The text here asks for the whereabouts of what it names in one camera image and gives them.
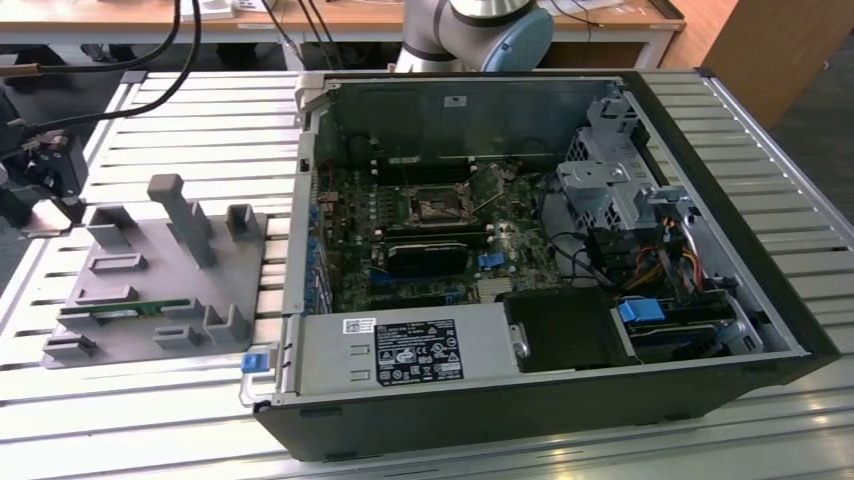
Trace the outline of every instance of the gray plastic block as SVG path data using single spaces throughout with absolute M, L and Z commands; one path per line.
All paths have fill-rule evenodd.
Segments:
M 195 349 L 201 344 L 199 332 L 189 325 L 160 327 L 151 339 L 164 350 Z
M 205 237 L 211 236 L 211 220 L 208 216 L 204 214 L 204 210 L 201 210 L 201 204 L 199 202 L 189 202 L 189 211 L 192 212 L 192 217 L 196 219 L 196 225 L 201 229 Z
M 213 307 L 204 309 L 204 331 L 217 345 L 232 344 L 245 340 L 249 335 L 249 322 L 243 318 L 236 305 L 228 307 L 228 319 L 216 313 Z
M 132 302 L 139 298 L 139 293 L 129 285 L 104 285 L 98 288 L 81 288 L 72 298 L 80 305 L 100 305 Z
M 96 350 L 94 343 L 85 336 L 74 333 L 48 338 L 42 348 L 44 353 L 54 360 L 88 359 Z
M 216 264 L 216 256 L 205 234 L 209 225 L 205 226 L 207 217 L 204 222 L 196 218 L 193 208 L 181 195 L 183 188 L 184 180 L 180 175 L 155 175 L 148 182 L 148 198 L 163 205 L 172 220 L 173 229 L 187 245 L 196 264 L 201 268 L 208 268 Z
M 225 211 L 225 224 L 235 242 L 255 240 L 261 234 L 252 205 L 229 205 Z
M 104 321 L 90 313 L 60 315 L 56 317 L 56 321 L 62 325 L 62 327 L 72 331 L 85 327 L 100 327 L 104 323 Z
M 201 305 L 197 298 L 192 299 L 189 305 L 164 307 L 160 311 L 173 321 L 204 319 L 204 305 Z
M 88 265 L 94 273 L 136 272 L 145 270 L 148 262 L 140 253 L 118 253 L 92 257 Z
M 208 268 L 199 268 L 187 243 L 176 242 L 165 218 L 140 220 L 121 229 L 129 244 L 122 251 L 106 252 L 100 244 L 92 245 L 85 268 L 65 303 L 65 308 L 73 310 L 58 319 L 64 328 L 57 327 L 57 335 L 68 330 L 85 336 L 97 348 L 90 350 L 90 355 L 77 357 L 60 355 L 56 359 L 45 355 L 41 361 L 45 368 L 217 355 L 249 347 L 267 216 L 255 213 L 255 222 L 247 218 L 247 235 L 243 235 L 235 219 L 248 215 L 248 209 L 239 207 L 232 212 L 231 217 L 209 217 L 211 234 L 205 241 L 216 252 L 216 264 Z M 255 224 L 257 235 L 248 234 Z M 235 228 L 239 240 L 235 240 Z M 117 254 L 139 254 L 147 267 L 109 271 L 89 268 L 92 259 L 116 259 L 112 255 Z M 219 321 L 208 318 L 207 325 L 205 307 L 221 316 Z M 197 342 L 193 348 L 172 348 L 168 339 L 164 341 L 169 348 L 163 348 L 153 341 L 157 329 L 167 327 L 169 333 L 168 328 L 184 326 L 196 332 L 191 335 L 192 341 Z
M 122 231 L 133 228 L 136 222 L 122 206 L 97 207 L 86 230 L 104 250 L 124 250 L 129 243 Z

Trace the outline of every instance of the blue connector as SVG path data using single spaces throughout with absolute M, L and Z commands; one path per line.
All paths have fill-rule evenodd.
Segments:
M 264 373 L 269 370 L 268 353 L 247 353 L 240 360 L 240 371 L 243 373 Z
M 477 257 L 479 268 L 499 267 L 504 264 L 504 254 L 501 252 L 480 255 Z
M 664 320 L 664 312 L 654 298 L 632 298 L 616 307 L 623 323 L 628 322 L 660 322 Z

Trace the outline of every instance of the green circuit board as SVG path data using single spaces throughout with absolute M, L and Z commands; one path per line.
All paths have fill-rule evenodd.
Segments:
M 491 302 L 500 291 L 560 284 L 535 215 L 543 174 L 516 175 L 503 162 L 475 165 L 465 182 L 444 185 L 383 186 L 365 172 L 335 172 L 335 185 L 325 184 L 335 201 L 323 209 L 335 312 Z M 437 235 L 436 226 L 477 231 Z M 459 273 L 400 281 L 384 258 L 395 243 L 380 231 L 399 232 L 403 244 L 408 235 L 416 244 L 460 243 L 467 235 L 488 243 L 467 249 Z M 500 264 L 480 267 L 477 258 L 493 254 Z

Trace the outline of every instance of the sticker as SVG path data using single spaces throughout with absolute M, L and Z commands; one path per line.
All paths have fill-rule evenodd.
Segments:
M 468 97 L 444 97 L 444 107 L 464 107 L 468 103 Z
M 453 320 L 371 326 L 376 381 L 383 387 L 463 378 Z
M 98 320 L 109 319 L 109 318 L 131 318 L 139 317 L 139 312 L 136 310 L 113 310 L 112 312 L 93 312 L 92 318 Z
M 237 28 L 241 30 L 272 30 L 275 27 L 265 23 L 239 23 Z
M 344 335 L 351 333 L 371 333 L 376 325 L 375 318 L 345 318 Z

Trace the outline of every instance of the white label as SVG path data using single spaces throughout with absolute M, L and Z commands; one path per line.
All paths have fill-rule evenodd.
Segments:
M 112 312 L 97 312 L 97 313 L 93 313 L 92 317 L 94 317 L 97 319 L 129 318 L 129 317 L 139 317 L 139 313 L 136 313 L 136 310 L 114 310 Z
M 468 98 L 461 96 L 444 97 L 444 107 L 464 107 L 468 103 Z
M 272 30 L 275 27 L 265 23 L 239 23 L 237 28 L 241 30 Z
M 344 335 L 352 333 L 373 333 L 375 318 L 345 318 Z

